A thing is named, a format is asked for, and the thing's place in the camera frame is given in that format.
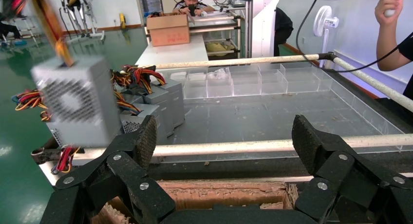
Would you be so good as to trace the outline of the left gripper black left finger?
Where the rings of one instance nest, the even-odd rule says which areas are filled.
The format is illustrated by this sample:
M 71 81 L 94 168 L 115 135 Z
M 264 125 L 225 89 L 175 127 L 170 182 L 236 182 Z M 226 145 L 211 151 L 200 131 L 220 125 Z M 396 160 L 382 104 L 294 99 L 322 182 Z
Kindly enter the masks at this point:
M 116 136 L 103 154 L 67 175 L 55 186 L 43 224 L 90 224 L 115 197 L 140 224 L 158 224 L 176 209 L 175 201 L 147 174 L 157 137 L 154 117 Z

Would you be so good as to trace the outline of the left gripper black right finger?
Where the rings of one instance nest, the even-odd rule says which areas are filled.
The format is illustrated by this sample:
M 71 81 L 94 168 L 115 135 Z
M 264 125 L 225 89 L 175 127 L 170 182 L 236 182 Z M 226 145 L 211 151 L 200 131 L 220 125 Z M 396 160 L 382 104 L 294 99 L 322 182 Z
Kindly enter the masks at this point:
M 413 221 L 413 182 L 357 154 L 340 136 L 296 115 L 292 143 L 312 176 L 294 209 L 324 224 L 341 198 L 367 211 L 375 224 Z

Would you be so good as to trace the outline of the operator bare hand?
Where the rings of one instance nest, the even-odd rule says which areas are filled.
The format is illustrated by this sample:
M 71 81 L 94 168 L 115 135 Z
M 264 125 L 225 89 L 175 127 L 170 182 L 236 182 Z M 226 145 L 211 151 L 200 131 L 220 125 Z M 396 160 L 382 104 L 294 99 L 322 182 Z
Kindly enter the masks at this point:
M 403 0 L 379 0 L 375 7 L 375 17 L 380 26 L 397 22 L 403 9 Z

